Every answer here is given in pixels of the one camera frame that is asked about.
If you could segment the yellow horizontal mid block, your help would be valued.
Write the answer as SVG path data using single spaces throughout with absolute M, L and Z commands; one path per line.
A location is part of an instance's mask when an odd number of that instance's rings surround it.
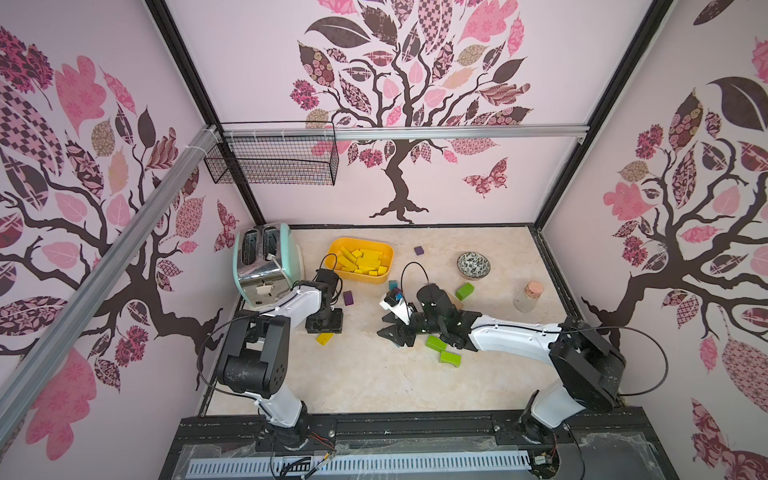
M 358 269 L 364 271 L 377 270 L 381 266 L 381 262 L 379 260 L 360 258 L 357 260 L 356 265 Z

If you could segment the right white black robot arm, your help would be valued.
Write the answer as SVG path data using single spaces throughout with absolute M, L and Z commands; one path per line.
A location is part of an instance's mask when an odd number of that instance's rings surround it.
M 418 335 L 434 335 L 446 348 L 502 352 L 542 362 L 558 379 L 531 395 L 516 430 L 528 442 L 543 444 L 571 417 L 583 412 L 609 413 L 624 395 L 620 384 L 627 361 L 600 332 L 568 316 L 560 323 L 527 324 L 459 309 L 434 283 L 417 292 L 417 304 L 394 288 L 381 299 L 387 326 L 378 335 L 399 347 L 414 345 Z

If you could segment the long yellow diagonal block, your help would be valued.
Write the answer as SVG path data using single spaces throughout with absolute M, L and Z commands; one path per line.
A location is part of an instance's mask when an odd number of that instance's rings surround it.
M 316 337 L 316 341 L 325 346 L 333 337 L 333 333 L 321 333 Z

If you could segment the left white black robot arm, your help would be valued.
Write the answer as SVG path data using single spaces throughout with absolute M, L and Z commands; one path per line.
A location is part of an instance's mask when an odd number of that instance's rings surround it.
M 320 268 L 310 281 L 298 281 L 287 296 L 260 310 L 240 310 L 225 324 L 217 384 L 203 374 L 203 347 L 197 353 L 197 380 L 224 395 L 247 399 L 261 411 L 275 441 L 289 450 L 302 448 L 310 436 L 306 404 L 285 385 L 292 330 L 307 321 L 325 325 L 343 318 L 335 306 L 343 281 Z

